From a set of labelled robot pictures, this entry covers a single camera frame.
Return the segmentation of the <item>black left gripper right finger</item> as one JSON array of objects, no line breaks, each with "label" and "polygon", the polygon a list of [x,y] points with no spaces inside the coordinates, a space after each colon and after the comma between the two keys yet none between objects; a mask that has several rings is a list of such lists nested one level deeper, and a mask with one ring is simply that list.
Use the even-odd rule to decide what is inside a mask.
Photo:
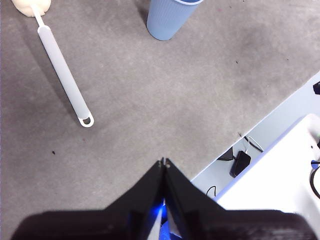
[{"label": "black left gripper right finger", "polygon": [[184,240],[315,240],[300,215],[279,210],[227,210],[163,160],[165,202]]}]

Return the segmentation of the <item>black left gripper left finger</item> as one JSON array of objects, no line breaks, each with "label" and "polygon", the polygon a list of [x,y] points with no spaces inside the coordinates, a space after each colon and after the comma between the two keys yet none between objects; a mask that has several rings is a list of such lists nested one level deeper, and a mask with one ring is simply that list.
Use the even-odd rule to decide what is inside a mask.
[{"label": "black left gripper left finger", "polygon": [[146,240],[163,205],[165,173],[158,160],[108,207],[46,211],[26,217],[13,240]]}]

